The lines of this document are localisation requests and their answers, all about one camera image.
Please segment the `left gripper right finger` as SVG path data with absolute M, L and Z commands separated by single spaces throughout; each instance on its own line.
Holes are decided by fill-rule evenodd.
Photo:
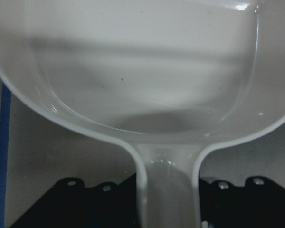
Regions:
M 285 228 L 285 188 L 262 176 L 238 187 L 225 180 L 199 179 L 204 228 Z

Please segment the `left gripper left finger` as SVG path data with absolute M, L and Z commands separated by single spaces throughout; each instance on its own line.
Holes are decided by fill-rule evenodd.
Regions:
M 13 228 L 138 228 L 136 175 L 88 188 L 80 178 L 54 184 Z

